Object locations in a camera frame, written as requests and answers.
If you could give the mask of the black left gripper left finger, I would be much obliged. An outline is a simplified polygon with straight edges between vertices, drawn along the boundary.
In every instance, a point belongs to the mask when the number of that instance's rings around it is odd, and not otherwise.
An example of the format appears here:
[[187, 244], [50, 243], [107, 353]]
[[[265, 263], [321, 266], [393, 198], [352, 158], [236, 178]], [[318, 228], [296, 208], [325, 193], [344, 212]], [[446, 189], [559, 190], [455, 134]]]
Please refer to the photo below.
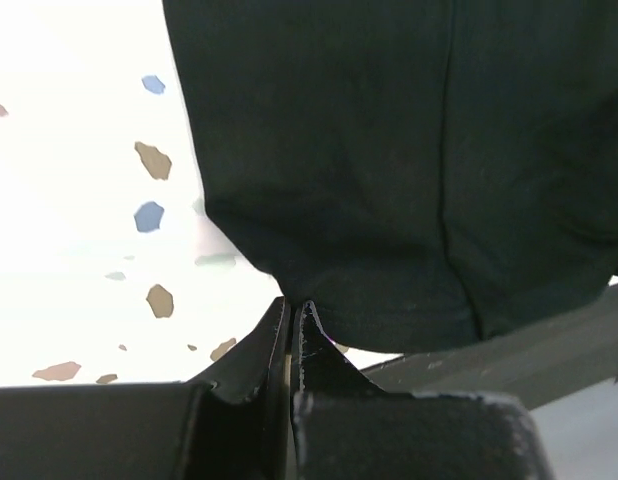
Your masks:
[[188, 479], [282, 479], [289, 414], [289, 305], [273, 300], [254, 330], [194, 377]]

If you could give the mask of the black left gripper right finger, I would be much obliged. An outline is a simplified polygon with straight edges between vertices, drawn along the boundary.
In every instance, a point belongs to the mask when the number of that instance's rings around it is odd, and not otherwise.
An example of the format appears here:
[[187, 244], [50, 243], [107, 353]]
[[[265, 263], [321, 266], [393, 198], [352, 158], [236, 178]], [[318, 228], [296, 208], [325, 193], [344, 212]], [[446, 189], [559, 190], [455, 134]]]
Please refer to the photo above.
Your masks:
[[381, 390], [332, 344], [315, 305], [294, 320], [291, 425], [300, 479], [376, 479]]

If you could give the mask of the black t-shirt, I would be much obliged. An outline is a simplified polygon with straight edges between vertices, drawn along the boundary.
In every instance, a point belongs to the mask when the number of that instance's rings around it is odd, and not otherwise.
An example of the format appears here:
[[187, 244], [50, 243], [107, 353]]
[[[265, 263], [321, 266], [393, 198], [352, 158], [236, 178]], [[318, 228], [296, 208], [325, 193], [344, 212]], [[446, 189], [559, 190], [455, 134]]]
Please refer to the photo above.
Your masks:
[[354, 348], [470, 345], [618, 275], [618, 1], [167, 1], [211, 221]]

